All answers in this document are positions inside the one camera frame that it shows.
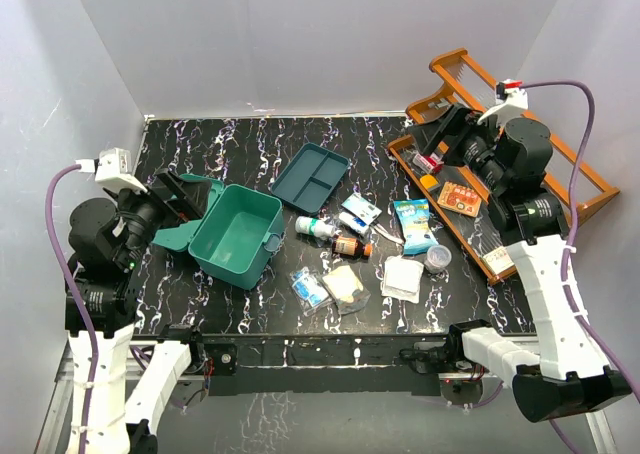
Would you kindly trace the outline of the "white medicine bottle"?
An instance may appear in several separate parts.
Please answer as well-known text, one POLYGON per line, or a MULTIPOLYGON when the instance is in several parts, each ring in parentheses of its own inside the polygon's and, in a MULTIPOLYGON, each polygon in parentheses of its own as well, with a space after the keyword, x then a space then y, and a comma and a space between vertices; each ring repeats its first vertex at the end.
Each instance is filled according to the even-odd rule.
POLYGON ((299 216, 296 219, 295 231, 298 234, 312 236, 321 240, 328 240, 337 235, 337 230, 334 226, 308 216, 299 216))

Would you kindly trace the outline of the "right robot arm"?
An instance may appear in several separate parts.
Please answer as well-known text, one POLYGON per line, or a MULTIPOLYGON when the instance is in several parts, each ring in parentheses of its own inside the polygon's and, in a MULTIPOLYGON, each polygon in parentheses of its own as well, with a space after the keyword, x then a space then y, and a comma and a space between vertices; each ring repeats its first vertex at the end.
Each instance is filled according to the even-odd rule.
POLYGON ((532 353, 489 322, 473 320, 450 327, 444 346, 430 355, 460 371, 488 368, 533 423, 598 411, 631 394, 630 382, 589 333, 577 299, 570 227, 544 185, 553 154, 549 129, 526 117, 499 123, 453 104, 408 131, 424 156, 447 144, 444 164, 468 168, 488 189, 489 218, 520 276, 539 346, 532 353))

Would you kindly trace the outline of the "green medicine box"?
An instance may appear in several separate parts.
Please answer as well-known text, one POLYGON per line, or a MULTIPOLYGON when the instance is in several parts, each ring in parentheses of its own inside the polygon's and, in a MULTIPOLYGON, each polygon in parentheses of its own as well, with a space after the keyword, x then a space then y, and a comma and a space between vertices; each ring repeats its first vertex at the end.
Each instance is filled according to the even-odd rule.
POLYGON ((244 290, 253 289, 282 244, 279 199, 214 179, 203 218, 159 230, 153 244, 186 252, 202 271, 244 290))

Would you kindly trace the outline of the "clear round container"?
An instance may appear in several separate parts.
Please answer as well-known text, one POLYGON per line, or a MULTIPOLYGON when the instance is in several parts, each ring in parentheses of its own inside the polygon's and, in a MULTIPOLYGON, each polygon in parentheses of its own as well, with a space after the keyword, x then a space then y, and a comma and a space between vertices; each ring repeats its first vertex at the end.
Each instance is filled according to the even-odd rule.
POLYGON ((433 245, 426 252, 424 266, 431 274, 438 274, 449 266, 451 260, 451 251, 446 246, 433 245))

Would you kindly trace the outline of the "blue mask clear bag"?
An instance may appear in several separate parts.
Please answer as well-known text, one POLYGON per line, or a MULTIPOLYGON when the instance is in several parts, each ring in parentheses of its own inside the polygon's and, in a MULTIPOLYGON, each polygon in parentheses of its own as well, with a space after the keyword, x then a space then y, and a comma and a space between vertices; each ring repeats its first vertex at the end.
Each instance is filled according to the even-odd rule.
POLYGON ((291 288, 305 317, 333 302, 318 272, 305 266, 289 275, 291 288))

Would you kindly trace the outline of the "blue white blister card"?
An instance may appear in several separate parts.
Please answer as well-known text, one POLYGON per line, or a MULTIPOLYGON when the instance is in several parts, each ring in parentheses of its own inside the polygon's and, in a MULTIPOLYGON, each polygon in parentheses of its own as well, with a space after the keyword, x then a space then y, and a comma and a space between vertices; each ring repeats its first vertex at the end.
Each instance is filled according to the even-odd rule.
POLYGON ((360 219, 365 225, 372 224, 381 214, 381 210, 358 192, 353 192, 345 201, 342 207, 352 215, 360 219))

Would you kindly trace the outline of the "blue white medicine box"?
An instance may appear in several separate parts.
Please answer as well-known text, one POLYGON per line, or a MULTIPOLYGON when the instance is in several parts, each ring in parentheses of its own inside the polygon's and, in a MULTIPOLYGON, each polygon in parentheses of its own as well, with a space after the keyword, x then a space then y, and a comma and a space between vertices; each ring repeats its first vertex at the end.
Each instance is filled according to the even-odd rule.
POLYGON ((349 212, 341 212, 338 215, 338 220, 343 226, 347 227, 360 236, 366 236, 369 233, 369 226, 364 221, 349 212))

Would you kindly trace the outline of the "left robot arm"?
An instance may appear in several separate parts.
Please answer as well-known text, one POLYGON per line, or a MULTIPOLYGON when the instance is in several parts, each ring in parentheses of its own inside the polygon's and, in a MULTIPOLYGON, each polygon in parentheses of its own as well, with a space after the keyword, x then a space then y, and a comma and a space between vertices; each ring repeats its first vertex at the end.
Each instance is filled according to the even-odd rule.
POLYGON ((71 213, 63 262, 65 329, 73 355, 70 453, 155 453, 157 428, 180 377, 207 361, 193 326, 167 325, 133 390, 126 391, 138 289, 134 271, 156 233, 204 217, 213 182, 157 172, 151 185, 92 198, 71 213))

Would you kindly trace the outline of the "red white small box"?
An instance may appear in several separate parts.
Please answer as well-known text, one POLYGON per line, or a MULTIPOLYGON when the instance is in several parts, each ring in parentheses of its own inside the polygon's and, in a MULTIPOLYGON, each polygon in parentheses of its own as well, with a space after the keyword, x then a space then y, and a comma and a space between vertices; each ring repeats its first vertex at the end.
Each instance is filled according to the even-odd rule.
POLYGON ((416 153, 412 159, 412 163, 427 175, 438 174, 444 165, 441 158, 435 153, 429 156, 416 153))

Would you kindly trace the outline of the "yellow small block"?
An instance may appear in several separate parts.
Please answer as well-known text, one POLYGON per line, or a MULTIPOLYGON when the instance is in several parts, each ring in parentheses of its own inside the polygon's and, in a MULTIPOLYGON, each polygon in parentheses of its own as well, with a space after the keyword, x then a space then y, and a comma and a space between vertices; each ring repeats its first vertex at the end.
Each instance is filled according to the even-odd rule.
POLYGON ((420 178, 419 182, 420 182, 420 185, 424 189, 426 189, 428 192, 435 192, 441 186, 440 182, 433 175, 423 175, 420 178))

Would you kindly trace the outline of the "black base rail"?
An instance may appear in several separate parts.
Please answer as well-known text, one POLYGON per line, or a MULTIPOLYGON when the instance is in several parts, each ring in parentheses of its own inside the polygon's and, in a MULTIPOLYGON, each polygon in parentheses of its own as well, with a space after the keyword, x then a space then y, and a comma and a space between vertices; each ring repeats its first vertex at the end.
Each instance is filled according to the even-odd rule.
POLYGON ((488 372, 428 368, 409 360, 441 346, 438 334, 204 334, 213 358, 211 396, 254 393, 403 392, 473 403, 495 390, 488 372))

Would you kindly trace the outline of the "dark teal divider tray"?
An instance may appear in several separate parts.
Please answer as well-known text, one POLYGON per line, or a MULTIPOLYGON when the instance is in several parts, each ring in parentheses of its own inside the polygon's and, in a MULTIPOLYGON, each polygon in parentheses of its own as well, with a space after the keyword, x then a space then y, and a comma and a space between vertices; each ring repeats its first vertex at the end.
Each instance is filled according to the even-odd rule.
POLYGON ((306 143, 280 173, 271 193, 308 216, 316 215, 340 183, 349 160, 314 143, 306 143))

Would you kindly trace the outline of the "white gauze pack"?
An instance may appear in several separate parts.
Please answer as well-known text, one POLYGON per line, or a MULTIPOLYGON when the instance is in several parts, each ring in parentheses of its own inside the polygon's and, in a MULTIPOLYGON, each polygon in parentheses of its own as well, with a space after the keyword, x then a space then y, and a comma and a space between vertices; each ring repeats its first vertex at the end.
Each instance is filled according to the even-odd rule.
POLYGON ((382 296, 418 304, 423 271, 424 265, 418 261, 388 257, 384 263, 382 296))

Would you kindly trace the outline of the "blue wet wipes pack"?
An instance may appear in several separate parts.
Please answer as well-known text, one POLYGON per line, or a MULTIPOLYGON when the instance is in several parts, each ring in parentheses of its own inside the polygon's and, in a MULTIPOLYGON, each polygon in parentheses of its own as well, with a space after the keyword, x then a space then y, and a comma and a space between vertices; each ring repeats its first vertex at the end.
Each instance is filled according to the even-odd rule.
POLYGON ((438 245, 429 226, 431 213, 426 199, 395 201, 394 209, 404 237, 405 256, 423 254, 438 245))

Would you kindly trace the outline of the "white label box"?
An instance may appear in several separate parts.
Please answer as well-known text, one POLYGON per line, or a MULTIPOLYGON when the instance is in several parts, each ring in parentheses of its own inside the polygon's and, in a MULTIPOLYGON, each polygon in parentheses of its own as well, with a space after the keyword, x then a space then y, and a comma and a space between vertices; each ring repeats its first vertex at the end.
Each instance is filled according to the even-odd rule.
POLYGON ((482 260, 486 267, 495 276, 501 275, 505 271, 514 267, 514 263, 504 246, 499 246, 483 255, 482 260))

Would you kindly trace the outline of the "orange patterned card pack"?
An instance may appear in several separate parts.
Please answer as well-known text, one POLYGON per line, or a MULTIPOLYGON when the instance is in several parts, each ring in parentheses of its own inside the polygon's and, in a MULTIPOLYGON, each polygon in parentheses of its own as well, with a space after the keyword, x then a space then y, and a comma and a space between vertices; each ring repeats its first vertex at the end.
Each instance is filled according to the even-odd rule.
POLYGON ((437 204, 443 209, 476 218, 482 199, 472 188, 447 181, 440 190, 437 204))

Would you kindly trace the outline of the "brown medicine bottle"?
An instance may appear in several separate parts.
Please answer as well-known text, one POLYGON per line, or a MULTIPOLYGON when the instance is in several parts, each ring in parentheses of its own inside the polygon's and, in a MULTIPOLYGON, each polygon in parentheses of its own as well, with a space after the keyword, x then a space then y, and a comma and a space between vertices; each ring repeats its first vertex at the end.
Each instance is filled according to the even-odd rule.
POLYGON ((373 246, 356 238, 337 236, 332 240, 332 251, 336 254, 353 258, 369 258, 372 254, 373 246))

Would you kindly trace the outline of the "beige bandage bag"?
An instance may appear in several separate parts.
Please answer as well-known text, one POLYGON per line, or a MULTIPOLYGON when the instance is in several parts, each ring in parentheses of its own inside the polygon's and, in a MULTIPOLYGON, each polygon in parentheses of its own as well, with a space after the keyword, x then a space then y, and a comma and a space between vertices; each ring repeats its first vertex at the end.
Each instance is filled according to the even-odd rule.
POLYGON ((362 310, 371 296, 349 265, 337 267, 321 280, 341 316, 362 310))

